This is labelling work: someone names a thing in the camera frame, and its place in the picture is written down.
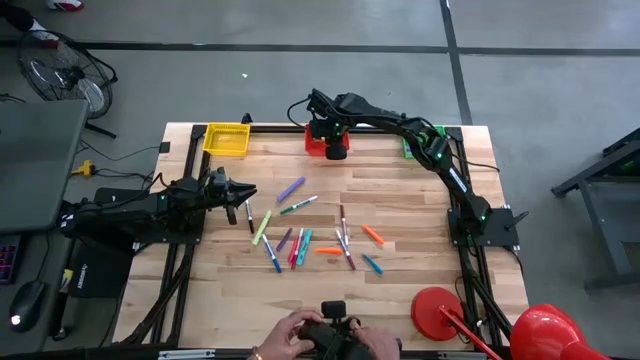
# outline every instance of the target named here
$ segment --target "hand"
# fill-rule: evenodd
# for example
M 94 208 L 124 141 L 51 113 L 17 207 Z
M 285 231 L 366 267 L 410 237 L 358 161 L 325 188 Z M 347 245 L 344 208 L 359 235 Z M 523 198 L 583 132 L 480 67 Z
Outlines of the hand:
M 298 335 L 304 320 L 322 322 L 322 313 L 318 309 L 298 309 L 286 318 L 280 319 L 269 336 L 258 347 L 258 354 L 264 360 L 293 360 L 305 351 L 313 349 L 313 341 L 301 340 L 291 344 Z
M 349 327 L 358 340 L 369 347 L 376 360 L 399 360 L 400 349 L 396 339 L 387 329 L 360 327 L 354 319 Z

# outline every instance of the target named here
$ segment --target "wooden table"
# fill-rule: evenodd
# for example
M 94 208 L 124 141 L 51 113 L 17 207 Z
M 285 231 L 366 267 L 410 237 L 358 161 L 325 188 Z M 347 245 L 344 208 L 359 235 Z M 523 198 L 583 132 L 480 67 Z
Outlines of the wooden table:
M 171 151 L 159 156 L 156 167 L 165 180 L 182 177 L 192 125 L 167 124 L 163 141 L 171 142 Z M 488 128 L 462 129 L 468 160 L 495 165 Z M 289 227 L 294 237 L 300 227 L 311 227 L 313 237 L 304 266 L 278 274 L 265 247 L 251 245 L 243 208 L 237 212 L 236 226 L 227 223 L 222 209 L 208 213 L 196 247 L 180 346 L 250 348 L 292 310 L 344 300 L 348 314 L 365 325 L 390 328 L 407 350 L 469 348 L 457 337 L 446 342 L 424 338 L 409 317 L 411 300 L 421 289 L 440 286 L 455 293 L 460 262 L 448 236 L 447 189 L 434 173 L 404 159 L 401 143 L 394 135 L 352 135 L 348 158 L 330 161 L 307 156 L 300 134 L 253 134 L 246 157 L 212 156 L 212 168 L 224 166 L 232 179 L 256 184 L 258 193 L 251 198 L 254 221 L 257 227 L 272 210 L 266 234 L 273 247 Z M 498 173 L 476 166 L 470 171 L 475 192 L 493 207 L 503 205 Z M 276 196 L 299 176 L 305 176 L 306 183 L 277 205 Z M 312 195 L 319 196 L 313 204 L 277 215 Z M 357 271 L 351 271 L 343 257 L 313 252 L 337 245 L 339 204 L 345 206 Z M 365 235 L 361 224 L 374 228 L 385 239 L 384 246 Z M 278 254 L 283 265 L 292 243 Z M 114 340 L 126 337 L 156 300 L 167 248 L 152 245 L 133 260 Z M 376 258 L 383 276 L 363 262 L 362 253 Z M 487 248 L 486 253 L 495 299 L 513 322 L 528 307 L 520 269 L 504 249 Z M 462 294 L 462 282 L 459 286 Z M 167 316 L 165 334 L 170 320 Z

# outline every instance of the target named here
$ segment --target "yellow bin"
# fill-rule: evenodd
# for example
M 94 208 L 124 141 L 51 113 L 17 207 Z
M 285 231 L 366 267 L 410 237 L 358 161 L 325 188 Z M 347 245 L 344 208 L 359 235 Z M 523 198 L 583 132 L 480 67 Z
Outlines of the yellow bin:
M 209 123 L 202 148 L 211 155 L 245 156 L 251 125 Z

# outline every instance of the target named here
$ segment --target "computer mouse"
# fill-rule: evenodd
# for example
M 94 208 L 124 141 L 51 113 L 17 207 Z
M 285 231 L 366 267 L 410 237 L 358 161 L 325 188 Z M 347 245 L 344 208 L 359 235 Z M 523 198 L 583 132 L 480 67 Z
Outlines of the computer mouse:
M 25 283 L 18 289 L 9 306 L 11 330 L 25 332 L 38 322 L 40 305 L 46 289 L 47 284 L 38 280 Z

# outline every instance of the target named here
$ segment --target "floor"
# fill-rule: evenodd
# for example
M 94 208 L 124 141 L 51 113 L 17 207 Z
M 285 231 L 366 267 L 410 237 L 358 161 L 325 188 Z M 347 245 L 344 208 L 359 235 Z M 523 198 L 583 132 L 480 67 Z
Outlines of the floor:
M 449 28 L 439 0 L 88 0 L 74 14 L 51 13 L 43 0 L 20 3 L 43 25 L 76 40 L 119 42 L 121 48 L 129 42 L 217 44 L 203 47 L 207 51 L 91 51 L 118 71 L 113 107 L 96 124 L 119 138 L 87 132 L 84 139 L 112 156 L 156 145 L 168 121 L 238 121 L 245 112 L 258 122 L 285 121 L 286 107 L 313 87 L 331 95 L 357 92 L 433 123 L 488 125 L 506 199 L 515 212 L 531 214 L 518 225 L 530 303 L 564 309 L 602 352 L 640 353 L 640 288 L 584 292 L 585 281 L 611 271 L 604 244 L 577 194 L 559 200 L 549 192 L 640 126 L 637 1 L 449 0 Z M 15 33 L 0 23 L 0 34 Z M 597 56 L 442 51 L 456 43 L 490 53 L 601 50 Z M 261 51 L 223 46 L 234 44 L 261 45 L 253 48 Z M 311 52 L 280 51 L 277 45 L 346 47 Z M 350 45 L 371 46 L 371 52 Z M 231 48 L 245 51 L 225 51 Z M 0 64 L 0 93 L 38 101 L 17 71 L 14 50 L 2 48 Z M 77 161 L 148 173 L 155 158 L 148 151 L 110 162 L 85 151 Z M 91 197 L 105 185 L 138 188 L 140 182 L 76 178 L 66 197 Z M 68 319 L 75 321 L 75 332 L 47 348 L 98 344 L 115 304 L 93 301 L 75 308 Z

